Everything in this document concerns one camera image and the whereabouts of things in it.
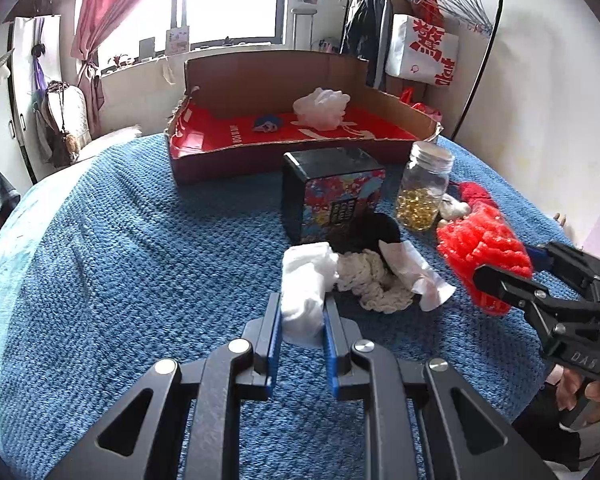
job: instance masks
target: large open cardboard box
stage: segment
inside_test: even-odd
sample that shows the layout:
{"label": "large open cardboard box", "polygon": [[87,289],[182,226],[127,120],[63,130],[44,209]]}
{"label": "large open cardboard box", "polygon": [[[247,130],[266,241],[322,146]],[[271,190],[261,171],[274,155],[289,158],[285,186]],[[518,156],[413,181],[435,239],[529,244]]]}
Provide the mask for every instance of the large open cardboard box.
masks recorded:
{"label": "large open cardboard box", "polygon": [[[188,60],[186,95],[167,129],[176,181],[275,171],[282,167],[283,153],[323,147],[357,146],[383,164],[405,163],[414,140],[434,139],[442,128],[397,97],[369,88],[365,78],[365,61],[323,52],[271,50]],[[318,87],[342,90],[351,96],[347,110],[371,114],[387,127],[376,127],[371,136],[351,135],[340,127],[312,138],[298,133],[305,126],[285,137],[246,132],[244,121],[242,132],[232,125],[236,118],[253,121],[266,114],[288,118],[293,102]],[[191,107],[206,110],[219,127],[212,134],[205,131],[191,120]]]}

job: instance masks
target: human hand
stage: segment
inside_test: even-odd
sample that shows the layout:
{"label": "human hand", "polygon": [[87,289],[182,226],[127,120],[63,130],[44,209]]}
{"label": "human hand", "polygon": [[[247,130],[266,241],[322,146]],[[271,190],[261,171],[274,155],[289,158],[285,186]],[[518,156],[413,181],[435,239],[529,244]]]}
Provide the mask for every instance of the human hand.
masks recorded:
{"label": "human hand", "polygon": [[[559,410],[572,410],[576,406],[576,393],[582,386],[582,376],[569,370],[564,369],[562,378],[558,383],[558,388],[555,391],[555,400]],[[587,417],[587,423],[595,424],[600,421],[600,382],[595,381],[587,385],[584,391],[585,396],[589,400],[595,400],[598,405]]]}

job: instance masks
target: red plush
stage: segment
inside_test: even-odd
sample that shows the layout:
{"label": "red plush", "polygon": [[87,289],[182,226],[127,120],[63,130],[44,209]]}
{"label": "red plush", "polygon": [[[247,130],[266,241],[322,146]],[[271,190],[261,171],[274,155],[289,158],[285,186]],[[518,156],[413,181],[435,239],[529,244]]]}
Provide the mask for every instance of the red plush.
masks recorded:
{"label": "red plush", "polygon": [[476,197],[473,211],[468,216],[438,227],[438,251],[460,278],[476,306],[487,314],[504,316],[510,305],[475,288],[474,270],[482,264],[490,264],[531,278],[533,268],[524,245],[504,221],[502,213],[484,200]]}
{"label": "red plush", "polygon": [[471,209],[477,203],[483,203],[498,209],[498,204],[493,201],[489,192],[480,186],[480,184],[476,184],[475,182],[461,182],[458,184],[458,189],[460,190],[462,202],[467,202],[471,206]]}

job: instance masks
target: silver screw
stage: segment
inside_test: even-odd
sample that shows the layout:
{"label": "silver screw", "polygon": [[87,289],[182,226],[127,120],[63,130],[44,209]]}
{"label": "silver screw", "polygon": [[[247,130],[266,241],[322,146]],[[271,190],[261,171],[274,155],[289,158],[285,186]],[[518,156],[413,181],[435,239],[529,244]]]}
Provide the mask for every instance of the silver screw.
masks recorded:
{"label": "silver screw", "polygon": [[449,368],[449,363],[440,357],[434,357],[429,361],[429,368],[434,372],[446,372]]}
{"label": "silver screw", "polygon": [[376,347],[373,341],[369,341],[369,339],[358,339],[355,343],[353,343],[353,348],[355,348],[358,352],[362,352],[363,354],[367,354]]}
{"label": "silver screw", "polygon": [[234,339],[229,343],[229,350],[234,354],[243,354],[249,349],[250,346],[251,343],[249,343],[246,339]]}
{"label": "silver screw", "polygon": [[160,375],[169,375],[176,369],[176,361],[173,359],[160,359],[154,365],[155,371]]}

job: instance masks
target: wardrobe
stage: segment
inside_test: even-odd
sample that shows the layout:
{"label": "wardrobe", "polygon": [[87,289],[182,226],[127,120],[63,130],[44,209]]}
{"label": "wardrobe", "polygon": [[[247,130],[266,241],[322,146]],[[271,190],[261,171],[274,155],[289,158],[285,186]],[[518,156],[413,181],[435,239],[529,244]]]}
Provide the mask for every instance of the wardrobe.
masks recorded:
{"label": "wardrobe", "polygon": [[11,76],[0,86],[0,172],[20,194],[56,171],[40,149],[32,49],[45,46],[38,58],[45,81],[62,80],[59,32],[60,16],[15,18],[0,26],[0,56],[14,49]]}

